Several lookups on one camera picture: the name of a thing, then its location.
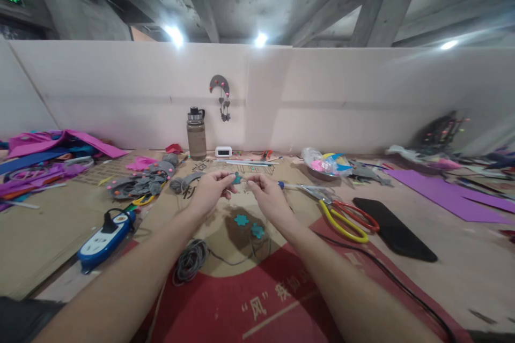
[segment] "ceiling light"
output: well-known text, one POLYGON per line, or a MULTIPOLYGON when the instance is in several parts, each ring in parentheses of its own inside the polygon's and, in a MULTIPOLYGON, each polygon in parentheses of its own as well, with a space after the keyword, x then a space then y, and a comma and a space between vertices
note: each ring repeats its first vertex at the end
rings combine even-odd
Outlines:
POLYGON ((449 48, 453 48, 456 44, 458 44, 457 40, 451 40, 450 42, 447 42, 444 45, 442 45, 440 48, 441 49, 449 49, 449 48))
POLYGON ((184 44, 184 37, 182 36, 181 32, 177 27, 165 26, 163 29, 168 35, 170 35, 173 43, 177 48, 182 47, 182 45, 184 44))
POLYGON ((264 44, 267 42, 268 40, 268 36, 266 36, 264 33, 260 33, 257 38, 256 38, 256 41, 254 42, 254 44, 256 45, 256 47, 264 47, 264 44))

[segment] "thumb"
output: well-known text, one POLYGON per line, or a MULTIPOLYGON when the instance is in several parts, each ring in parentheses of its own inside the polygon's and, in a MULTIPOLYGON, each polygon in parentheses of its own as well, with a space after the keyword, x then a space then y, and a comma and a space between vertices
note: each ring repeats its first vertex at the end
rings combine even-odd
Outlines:
POLYGON ((259 187, 258 184, 256 184, 254 181, 247 181, 247 186, 251 189, 251 192, 257 196, 259 194, 262 194, 263 191, 259 187))
POLYGON ((220 185, 222 185, 225 188, 227 188, 230 184, 234 182, 234 179, 236 178, 235 174, 228 175, 227 177, 221 179, 219 181, 220 185))

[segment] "blue power strip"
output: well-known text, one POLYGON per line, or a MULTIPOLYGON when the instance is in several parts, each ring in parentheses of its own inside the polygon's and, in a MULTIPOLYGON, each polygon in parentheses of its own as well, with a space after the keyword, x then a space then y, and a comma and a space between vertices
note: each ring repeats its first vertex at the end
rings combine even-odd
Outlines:
POLYGON ((113 251, 120 245, 125 236, 131 230, 131 224, 136 220, 134 211, 127 212, 130 216, 121 213, 113 218, 116 230, 112 233, 103 233, 102 227, 97 231, 77 252, 77 257, 82 264, 81 272, 90 273, 97 265, 107 260, 113 251))

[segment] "smartphone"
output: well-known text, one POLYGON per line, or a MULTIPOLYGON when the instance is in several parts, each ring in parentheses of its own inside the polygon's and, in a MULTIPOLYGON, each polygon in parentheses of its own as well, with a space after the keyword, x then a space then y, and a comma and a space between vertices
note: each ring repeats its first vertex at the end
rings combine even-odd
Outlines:
POLYGON ((379 236, 396 254, 434 263, 438 257, 382 202, 355 198, 352 202, 379 224, 379 236))

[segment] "white partition board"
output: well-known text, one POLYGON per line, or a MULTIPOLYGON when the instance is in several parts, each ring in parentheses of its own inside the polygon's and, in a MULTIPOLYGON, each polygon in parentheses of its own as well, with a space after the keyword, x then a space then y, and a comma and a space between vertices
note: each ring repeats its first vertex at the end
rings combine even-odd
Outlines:
POLYGON ((0 35, 0 137, 21 132, 57 129, 34 86, 0 35))
POLYGON ((190 106, 206 110, 208 148, 242 148, 247 47, 242 45, 45 41, 12 42, 62 128, 125 148, 188 148, 190 106), (222 122, 215 74, 230 85, 231 120, 222 122))
POLYGON ((504 133, 510 126, 512 49, 11 45, 61 128, 88 131, 126 148, 187 148, 190 106, 206 109, 208 148, 297 153, 314 146, 378 153, 391 144, 408 145, 421 128, 453 109, 472 118, 457 138, 464 148, 485 128, 502 124, 504 133), (220 119, 220 91, 209 93, 217 73, 231 86, 230 122, 220 119))

